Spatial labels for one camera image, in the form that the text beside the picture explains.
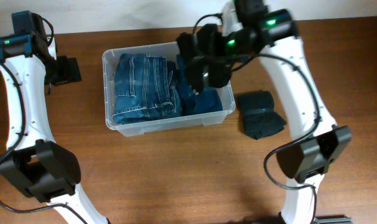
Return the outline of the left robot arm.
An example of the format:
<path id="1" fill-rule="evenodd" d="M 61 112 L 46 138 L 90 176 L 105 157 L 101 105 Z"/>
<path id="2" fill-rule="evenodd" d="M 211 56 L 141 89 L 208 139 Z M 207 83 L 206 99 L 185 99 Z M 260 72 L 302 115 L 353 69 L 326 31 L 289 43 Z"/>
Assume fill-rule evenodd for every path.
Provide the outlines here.
<path id="1" fill-rule="evenodd" d="M 9 134 L 0 174 L 27 198 L 55 209 L 67 223 L 108 223 L 81 185 L 73 152 L 50 130 L 45 83 L 69 74 L 74 58 L 56 55 L 55 40 L 35 31 L 0 38 L 0 72 L 7 91 Z"/>

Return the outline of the black garment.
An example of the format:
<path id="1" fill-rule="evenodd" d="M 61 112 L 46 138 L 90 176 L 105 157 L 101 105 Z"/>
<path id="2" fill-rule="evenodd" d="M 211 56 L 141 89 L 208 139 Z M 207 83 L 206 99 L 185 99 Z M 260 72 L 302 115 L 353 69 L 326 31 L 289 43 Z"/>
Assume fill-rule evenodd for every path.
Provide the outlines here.
<path id="1" fill-rule="evenodd" d="M 287 124 L 274 110 L 274 100 L 269 91 L 252 91 L 237 97 L 243 114 L 245 135 L 258 140 L 280 133 Z"/>
<path id="2" fill-rule="evenodd" d="M 205 55 L 222 57 L 225 54 L 224 38 L 216 24 L 206 24 L 197 33 L 197 47 Z M 200 93 L 206 87 L 223 88 L 231 79 L 231 65 L 216 63 L 200 56 L 193 46 L 193 35 L 181 33 L 176 38 L 180 57 L 183 59 L 182 70 L 191 89 Z"/>

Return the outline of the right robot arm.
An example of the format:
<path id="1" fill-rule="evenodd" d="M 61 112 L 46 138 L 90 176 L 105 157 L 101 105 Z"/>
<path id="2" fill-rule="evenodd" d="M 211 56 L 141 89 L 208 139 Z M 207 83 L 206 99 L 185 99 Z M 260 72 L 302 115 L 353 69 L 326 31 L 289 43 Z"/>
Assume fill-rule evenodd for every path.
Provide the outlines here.
<path id="1" fill-rule="evenodd" d="M 315 216 L 317 192 L 325 174 L 352 139 L 347 126 L 338 127 L 326 108 L 307 66 L 303 41 L 286 9 L 270 12 L 261 1 L 251 9 L 229 2 L 222 10 L 226 54 L 245 63 L 258 58 L 282 102 L 292 141 L 272 150 L 286 183 L 265 173 L 286 191 L 277 223 L 351 223 L 349 217 Z"/>

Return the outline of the dark blue jeans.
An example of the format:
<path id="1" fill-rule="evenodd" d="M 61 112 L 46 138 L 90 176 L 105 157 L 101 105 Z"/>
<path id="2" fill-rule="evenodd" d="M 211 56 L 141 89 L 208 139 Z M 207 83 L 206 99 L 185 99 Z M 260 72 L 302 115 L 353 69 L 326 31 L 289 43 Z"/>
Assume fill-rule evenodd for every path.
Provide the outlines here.
<path id="1" fill-rule="evenodd" d="M 131 124 L 180 116 L 179 71 L 162 55 L 122 54 L 114 74 L 113 121 Z"/>

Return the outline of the blue shirt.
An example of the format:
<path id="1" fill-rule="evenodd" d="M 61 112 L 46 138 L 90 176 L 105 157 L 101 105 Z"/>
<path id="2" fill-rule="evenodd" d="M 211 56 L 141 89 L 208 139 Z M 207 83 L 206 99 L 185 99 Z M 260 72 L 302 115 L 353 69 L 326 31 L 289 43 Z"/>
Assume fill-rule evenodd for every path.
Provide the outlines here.
<path id="1" fill-rule="evenodd" d="M 206 88 L 201 93 L 194 93 L 185 77 L 185 61 L 180 54 L 177 54 L 176 62 L 179 68 L 176 89 L 182 104 L 182 115 L 190 116 L 222 111 L 223 105 L 218 92 L 215 89 Z"/>

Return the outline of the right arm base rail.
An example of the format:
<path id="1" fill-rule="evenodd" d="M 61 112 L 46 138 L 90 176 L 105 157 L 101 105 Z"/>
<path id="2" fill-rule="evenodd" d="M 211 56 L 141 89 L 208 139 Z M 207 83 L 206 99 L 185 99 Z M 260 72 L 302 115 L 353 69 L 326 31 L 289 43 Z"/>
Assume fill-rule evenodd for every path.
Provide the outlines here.
<path id="1" fill-rule="evenodd" d="M 353 224 L 350 217 L 318 217 L 314 224 Z"/>

